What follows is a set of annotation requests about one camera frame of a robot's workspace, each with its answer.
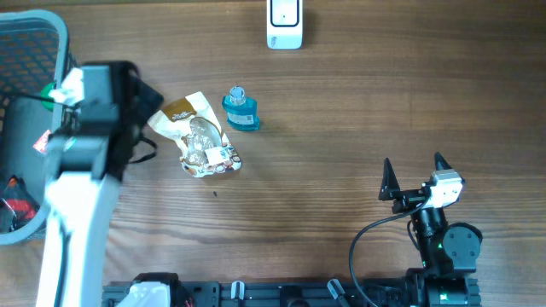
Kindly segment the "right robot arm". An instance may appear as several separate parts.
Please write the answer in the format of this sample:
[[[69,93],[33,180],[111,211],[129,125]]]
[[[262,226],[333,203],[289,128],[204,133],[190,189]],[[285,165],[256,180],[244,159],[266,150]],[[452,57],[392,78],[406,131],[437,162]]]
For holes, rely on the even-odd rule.
[[[440,153],[435,171],[419,188],[403,190],[389,159],[384,160],[378,199],[391,200],[392,213],[408,217],[422,267],[408,269],[401,298],[404,306],[477,305],[468,276],[477,270],[483,235],[469,223],[448,223],[444,209],[460,200],[466,184]]]

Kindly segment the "black red snack packet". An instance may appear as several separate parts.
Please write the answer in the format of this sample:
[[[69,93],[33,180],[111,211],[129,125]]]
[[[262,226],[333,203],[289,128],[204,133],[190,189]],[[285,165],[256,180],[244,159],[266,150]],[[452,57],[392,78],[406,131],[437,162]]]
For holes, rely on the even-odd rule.
[[[38,214],[40,205],[26,190],[22,178],[12,176],[1,189],[1,232],[14,232]]]

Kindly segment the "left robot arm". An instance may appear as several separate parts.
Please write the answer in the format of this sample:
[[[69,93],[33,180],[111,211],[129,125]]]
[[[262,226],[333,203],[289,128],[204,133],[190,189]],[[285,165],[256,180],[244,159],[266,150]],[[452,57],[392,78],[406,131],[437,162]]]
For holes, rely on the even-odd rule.
[[[131,61],[72,69],[49,98],[61,108],[48,137],[44,204],[49,209],[38,306],[101,302],[107,233],[125,168],[163,97]]]

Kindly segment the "green lid jar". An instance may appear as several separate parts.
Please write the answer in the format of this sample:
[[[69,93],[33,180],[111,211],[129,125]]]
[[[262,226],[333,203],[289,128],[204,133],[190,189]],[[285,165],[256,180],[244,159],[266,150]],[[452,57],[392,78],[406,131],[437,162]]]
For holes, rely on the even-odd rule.
[[[52,82],[45,85],[40,92],[40,96],[42,97],[41,104],[46,110],[50,112],[53,112],[55,108],[55,101],[49,95],[50,91],[54,89],[55,89],[55,82]]]

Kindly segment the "brown white snack pouch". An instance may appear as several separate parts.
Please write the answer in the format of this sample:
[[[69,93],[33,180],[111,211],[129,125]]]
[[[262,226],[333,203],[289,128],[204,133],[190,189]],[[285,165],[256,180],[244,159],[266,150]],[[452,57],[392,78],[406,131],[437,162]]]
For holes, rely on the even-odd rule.
[[[161,108],[148,119],[148,125],[177,144],[180,164],[192,177],[238,171],[242,166],[240,155],[200,91]]]

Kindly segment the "small red white carton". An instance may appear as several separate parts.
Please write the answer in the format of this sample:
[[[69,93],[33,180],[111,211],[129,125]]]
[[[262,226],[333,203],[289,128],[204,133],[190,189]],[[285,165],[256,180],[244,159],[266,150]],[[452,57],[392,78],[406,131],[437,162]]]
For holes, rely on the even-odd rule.
[[[46,154],[47,153],[47,146],[49,141],[49,136],[51,135],[51,130],[46,130],[39,138],[38,140],[33,144],[33,148],[41,153]]]

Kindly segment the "blue mouthwash bottle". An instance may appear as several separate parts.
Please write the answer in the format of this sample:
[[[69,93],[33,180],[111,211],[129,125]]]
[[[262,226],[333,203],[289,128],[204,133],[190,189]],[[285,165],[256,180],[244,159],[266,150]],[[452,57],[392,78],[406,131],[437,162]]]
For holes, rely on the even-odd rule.
[[[229,94],[224,96],[222,100],[222,107],[232,128],[240,131],[259,129],[258,103],[252,97],[247,96],[241,86],[234,86],[229,90]]]

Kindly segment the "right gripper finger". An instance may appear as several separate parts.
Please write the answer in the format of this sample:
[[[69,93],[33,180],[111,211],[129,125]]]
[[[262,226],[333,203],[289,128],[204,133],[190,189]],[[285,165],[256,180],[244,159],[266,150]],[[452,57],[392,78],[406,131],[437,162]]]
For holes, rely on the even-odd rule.
[[[388,158],[385,158],[378,200],[395,200],[399,197],[400,192],[400,186],[392,168],[392,163]]]
[[[451,170],[452,166],[445,160],[440,152],[434,154],[434,164],[437,171]]]

